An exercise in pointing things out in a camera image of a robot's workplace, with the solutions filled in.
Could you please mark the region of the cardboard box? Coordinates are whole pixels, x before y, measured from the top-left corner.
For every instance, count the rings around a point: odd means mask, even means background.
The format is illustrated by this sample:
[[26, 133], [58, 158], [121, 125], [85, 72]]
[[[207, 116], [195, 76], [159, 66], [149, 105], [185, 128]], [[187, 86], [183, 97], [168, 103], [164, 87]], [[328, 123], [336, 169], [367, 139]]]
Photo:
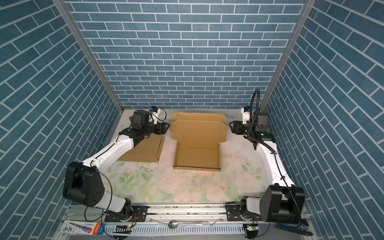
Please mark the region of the cardboard box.
[[176, 112], [171, 119], [171, 139], [177, 141], [174, 169], [219, 172], [220, 144], [227, 141], [227, 117]]
[[151, 135], [142, 140], [136, 147], [123, 154], [118, 161], [157, 163], [160, 160], [165, 138], [161, 135]]

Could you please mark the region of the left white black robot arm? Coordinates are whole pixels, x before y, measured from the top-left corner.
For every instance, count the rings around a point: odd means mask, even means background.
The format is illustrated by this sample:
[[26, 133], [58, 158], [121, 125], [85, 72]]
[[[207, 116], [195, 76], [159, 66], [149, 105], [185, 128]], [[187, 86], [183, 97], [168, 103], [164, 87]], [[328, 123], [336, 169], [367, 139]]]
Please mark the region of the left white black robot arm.
[[82, 162], [67, 166], [63, 197], [89, 208], [102, 209], [120, 222], [133, 219], [131, 201], [106, 190], [102, 181], [105, 172], [123, 154], [135, 148], [151, 135], [164, 135], [170, 124], [159, 118], [164, 109], [152, 106], [148, 111], [136, 110], [129, 127], [105, 148]]

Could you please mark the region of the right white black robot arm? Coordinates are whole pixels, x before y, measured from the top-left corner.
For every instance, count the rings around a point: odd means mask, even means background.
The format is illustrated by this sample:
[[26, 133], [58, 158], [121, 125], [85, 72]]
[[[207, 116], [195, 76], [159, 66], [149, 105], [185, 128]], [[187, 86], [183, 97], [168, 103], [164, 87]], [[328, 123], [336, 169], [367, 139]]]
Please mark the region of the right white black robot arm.
[[278, 153], [275, 137], [268, 132], [268, 115], [241, 108], [242, 120], [229, 123], [231, 132], [242, 135], [253, 144], [267, 171], [269, 185], [261, 197], [244, 197], [240, 203], [242, 214], [260, 217], [267, 223], [308, 226], [302, 217], [305, 192], [289, 177]]

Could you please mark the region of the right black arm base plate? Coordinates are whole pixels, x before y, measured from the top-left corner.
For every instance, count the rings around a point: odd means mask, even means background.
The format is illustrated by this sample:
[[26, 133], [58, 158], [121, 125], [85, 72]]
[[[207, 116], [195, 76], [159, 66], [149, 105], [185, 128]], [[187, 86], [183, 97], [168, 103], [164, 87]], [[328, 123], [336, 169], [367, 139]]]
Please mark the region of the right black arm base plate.
[[228, 222], [263, 222], [260, 215], [243, 210], [242, 207], [237, 203], [225, 204], [225, 212]]

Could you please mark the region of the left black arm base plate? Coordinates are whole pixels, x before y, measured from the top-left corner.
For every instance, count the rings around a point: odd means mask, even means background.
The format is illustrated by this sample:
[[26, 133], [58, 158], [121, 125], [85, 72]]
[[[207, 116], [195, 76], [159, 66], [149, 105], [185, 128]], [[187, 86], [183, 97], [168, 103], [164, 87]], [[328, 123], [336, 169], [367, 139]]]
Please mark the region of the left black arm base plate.
[[105, 222], [107, 223], [137, 223], [144, 222], [148, 213], [148, 206], [128, 206], [119, 213], [107, 211]]

